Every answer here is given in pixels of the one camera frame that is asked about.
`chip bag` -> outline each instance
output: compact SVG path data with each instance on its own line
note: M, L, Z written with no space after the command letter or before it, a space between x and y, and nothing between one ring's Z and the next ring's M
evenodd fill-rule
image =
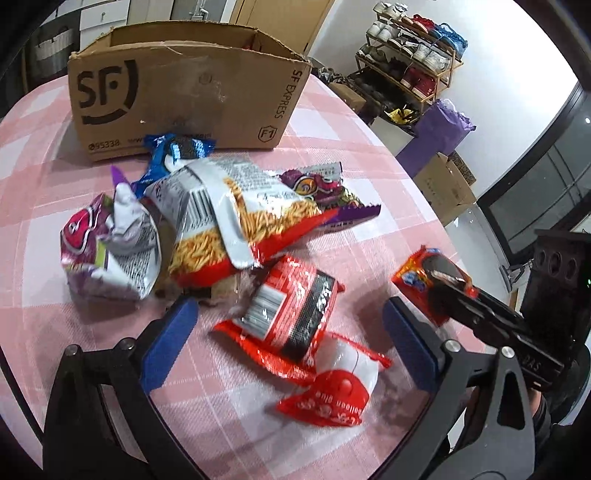
M240 155L195 160L146 189L177 238L169 272L210 287L257 267L332 218Z
M472 278L441 253L438 248L421 248L413 253L392 276L392 282L421 312L440 327L449 320L448 316L434 312L429 306L428 292L437 280L460 280L464 293L477 298L478 290L472 286Z
M298 385L314 381L314 354L345 288L333 277L289 255L257 289L246 313L218 323L260 366Z

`red wrapper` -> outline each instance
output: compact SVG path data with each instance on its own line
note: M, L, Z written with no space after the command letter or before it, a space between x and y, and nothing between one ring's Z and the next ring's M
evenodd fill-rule
M229 335L260 366L298 385L314 381L314 353L345 288L288 255L271 269L245 315L214 330Z
M302 394L281 400L277 410L319 427L360 425L378 372L391 365L380 353L327 332L316 353L314 383Z
M392 282L432 323L441 326L449 317L433 312L428 302L428 291L434 284L433 271L462 279L465 282L464 292L473 298L478 296L478 290L472 286L472 278L466 272L438 248L427 248L425 245L408 257L406 263L392 276Z

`blue gripper pad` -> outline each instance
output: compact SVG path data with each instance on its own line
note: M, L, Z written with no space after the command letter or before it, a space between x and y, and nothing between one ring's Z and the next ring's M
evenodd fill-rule
M438 364L409 315L413 316L402 300L393 297L384 305L382 321L417 388L432 394L437 391L437 377L443 366ZM437 336L432 330L425 333Z
M197 324L199 304L188 297L173 312L167 312L167 323L142 358L139 381L144 391L162 387L183 345Z

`table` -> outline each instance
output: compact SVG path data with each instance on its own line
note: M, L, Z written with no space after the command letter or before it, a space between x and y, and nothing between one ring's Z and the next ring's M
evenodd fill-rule
M319 429L299 424L274 411L276 401L293 387L249 362L231 341L212 336L220 312L204 309L152 399L212 479L365 479L396 447L425 401L381 325L382 305L398 293L389 278L421 244L460 259L395 158L315 77L308 80L279 146L250 156L273 170L340 161L361 199L382 204L377 219L293 251L347 286L329 330L387 352L394 367L380 375L363 425ZM22 98L0 124L0 345L42 426L68 344L112 348L123 337L137 336L164 311L165 304L152 297L138 304L74 301L59 261L60 229L97 194L112 191L110 165L136 179L146 159L89 160L72 124L65 77ZM442 335L456 335L466 348L480 350L471 331L455 323L448 327ZM41 464L41 446L4 378L0 414Z

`crumpled wrapper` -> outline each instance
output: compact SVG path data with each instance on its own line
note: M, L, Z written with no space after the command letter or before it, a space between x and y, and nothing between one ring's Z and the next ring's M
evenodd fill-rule
M158 230L127 183L102 193L70 218L60 234L61 266L81 296L142 300L162 262Z

